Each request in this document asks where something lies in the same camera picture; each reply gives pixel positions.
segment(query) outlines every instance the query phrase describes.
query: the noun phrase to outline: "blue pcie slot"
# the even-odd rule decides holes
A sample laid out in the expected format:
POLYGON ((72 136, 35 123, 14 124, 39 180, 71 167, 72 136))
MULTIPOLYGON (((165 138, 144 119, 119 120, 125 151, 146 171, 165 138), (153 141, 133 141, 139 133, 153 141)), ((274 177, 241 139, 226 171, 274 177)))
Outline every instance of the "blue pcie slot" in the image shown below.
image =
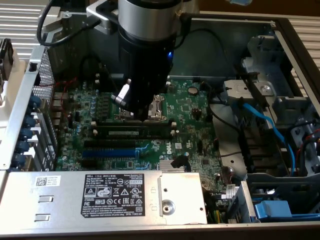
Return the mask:
POLYGON ((83 158, 136 158, 139 159, 141 152, 147 149, 149 144, 145 147, 128 148, 128 149, 106 149, 106 150, 84 150, 82 152, 83 158))

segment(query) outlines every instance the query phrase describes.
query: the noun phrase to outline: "blue cable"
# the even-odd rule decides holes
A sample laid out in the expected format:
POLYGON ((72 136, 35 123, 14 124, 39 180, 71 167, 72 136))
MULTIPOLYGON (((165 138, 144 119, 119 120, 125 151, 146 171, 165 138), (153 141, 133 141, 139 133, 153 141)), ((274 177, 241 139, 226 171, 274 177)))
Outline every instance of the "blue cable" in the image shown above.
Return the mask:
POLYGON ((291 176, 292 176, 294 174, 295 169, 296 169, 295 155, 294 155, 294 152, 292 151, 291 146, 286 143, 285 137, 282 136, 282 134, 276 128, 276 126, 274 124, 274 121, 272 121, 272 119, 270 117, 262 115, 260 112, 258 112, 254 107, 252 107, 248 103, 244 103, 243 107, 246 108, 247 110, 249 110, 254 115, 256 115, 258 118, 267 120, 272 125, 272 128, 273 128, 273 131, 274 131, 275 135, 280 139, 281 142, 283 142, 283 144, 288 146, 289 152, 290 152, 290 155, 291 155, 291 158, 292 158, 292 170, 291 170, 291 176))

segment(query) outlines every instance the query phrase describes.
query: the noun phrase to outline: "power supply label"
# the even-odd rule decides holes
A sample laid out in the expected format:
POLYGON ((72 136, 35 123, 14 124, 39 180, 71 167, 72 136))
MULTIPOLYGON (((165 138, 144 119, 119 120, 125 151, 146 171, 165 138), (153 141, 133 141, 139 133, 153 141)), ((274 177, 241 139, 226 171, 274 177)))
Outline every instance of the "power supply label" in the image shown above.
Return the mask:
POLYGON ((85 218, 146 215, 144 174, 86 174, 81 214, 85 218))

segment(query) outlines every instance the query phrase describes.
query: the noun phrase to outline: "motherboard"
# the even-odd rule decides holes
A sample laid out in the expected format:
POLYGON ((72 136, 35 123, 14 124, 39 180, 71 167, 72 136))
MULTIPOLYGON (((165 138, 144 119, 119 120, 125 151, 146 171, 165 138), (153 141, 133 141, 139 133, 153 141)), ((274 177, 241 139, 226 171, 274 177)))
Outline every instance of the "motherboard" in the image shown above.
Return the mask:
POLYGON ((225 189, 206 92, 192 80, 173 79, 166 87, 167 93, 154 96, 143 123, 114 105, 110 92, 86 82, 70 89, 64 97, 56 171, 168 171, 173 160, 185 156, 204 188, 225 189))

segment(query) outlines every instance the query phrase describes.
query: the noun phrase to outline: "ventilation grille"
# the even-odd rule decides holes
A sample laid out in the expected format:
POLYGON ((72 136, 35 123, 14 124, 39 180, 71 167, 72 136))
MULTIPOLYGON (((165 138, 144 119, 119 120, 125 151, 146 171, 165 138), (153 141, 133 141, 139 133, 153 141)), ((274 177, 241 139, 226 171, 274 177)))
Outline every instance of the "ventilation grille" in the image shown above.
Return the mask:
POLYGON ((38 86, 33 87, 33 94, 41 99, 46 99, 50 106, 56 82, 52 73, 47 49, 44 50, 42 55, 39 75, 37 78, 40 79, 36 79, 35 81, 37 82, 40 80, 40 83, 38 86))

